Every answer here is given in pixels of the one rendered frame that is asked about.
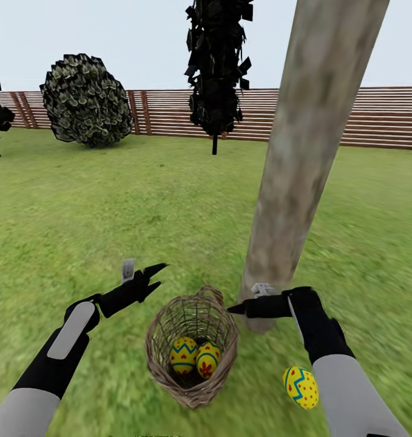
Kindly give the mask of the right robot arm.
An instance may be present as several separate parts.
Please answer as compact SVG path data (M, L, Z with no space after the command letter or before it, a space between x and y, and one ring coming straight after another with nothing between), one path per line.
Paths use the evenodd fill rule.
M328 318L310 286L268 296L268 283L251 288L253 299L227 312L260 319L293 317L308 350L330 437L410 437L378 394L376 387L346 344L341 325Z

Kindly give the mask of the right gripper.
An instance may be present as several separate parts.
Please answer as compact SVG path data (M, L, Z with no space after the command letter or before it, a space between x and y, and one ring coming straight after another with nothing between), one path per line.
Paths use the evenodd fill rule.
M258 297L257 299L246 299L241 304L234 305L234 307L227 308L227 312L244 315L246 317L260 319L279 318L272 309L272 296Z

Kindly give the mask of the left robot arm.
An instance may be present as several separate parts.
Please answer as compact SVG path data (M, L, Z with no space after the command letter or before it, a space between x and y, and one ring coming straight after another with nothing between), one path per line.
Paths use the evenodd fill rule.
M96 294L73 303L33 362L0 405L0 437L45 437L59 403L88 346L87 334L100 322L101 310L111 317L135 301L145 298L161 282L150 278L166 267L148 266L133 271L135 260L123 260L121 286L105 295Z

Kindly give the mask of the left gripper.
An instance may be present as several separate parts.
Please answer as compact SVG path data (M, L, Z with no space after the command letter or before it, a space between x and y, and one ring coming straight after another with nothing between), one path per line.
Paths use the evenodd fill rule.
M135 301L139 301L139 303L144 302L145 298L161 285L161 282L148 285L150 278L165 267L166 264L162 263L148 266L148 268L144 269L143 273L141 270L137 270L133 273L133 280L115 288L114 291L120 298L122 309L125 309L125 307L128 307Z

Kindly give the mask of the easter egg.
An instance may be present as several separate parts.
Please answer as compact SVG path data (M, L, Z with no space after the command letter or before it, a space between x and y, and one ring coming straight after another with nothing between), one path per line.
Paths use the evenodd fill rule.
M222 358L220 346L210 340L197 348L195 369L203 380L211 379Z
M198 345L189 336L177 337L170 348L170 362L173 370L180 375L188 375L195 368Z
M290 398L300 407L309 410L317 405L320 394L314 374L301 367L290 367L284 371L283 383Z

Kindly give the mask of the wicker basket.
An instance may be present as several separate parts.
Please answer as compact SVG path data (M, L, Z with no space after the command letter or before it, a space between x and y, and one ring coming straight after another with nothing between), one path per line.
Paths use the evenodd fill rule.
M204 296L207 291L211 291L214 296ZM194 324L196 326L206 324L204 335L199 331L191 335L195 343L200 346L210 341L208 336L211 333L209 329L212 325L215 328L214 343L218 344L219 337L221 338L222 342L219 345L222 358L211 379L201 381L202 378L198 370L195 370L191 372L192 378L190 379L180 375L180 381L174 380L171 374L173 373L173 368L170 362L170 348L172 344L166 335L166 330L163 328L160 330L160 336L165 342L163 346L154 336L156 327L162 324L161 320L168 321L175 315L174 312L176 310L172 307L185 302L192 303L192 306L194 306ZM205 307L206 311L204 311L204 314L198 313L199 304L206 302L208 305ZM213 318L211 311L218 314L217 321ZM225 335L222 328L226 328ZM206 285L197 294L172 299L165 307L158 310L146 334L144 349L147 354L148 370L153 373L152 379L165 390L168 390L174 401L183 406L199 409L209 405L223 387L228 373L238 356L238 335L237 321L233 318L232 313L227 312L226 306L223 305L222 292L218 288ZM184 387L180 382L182 382Z

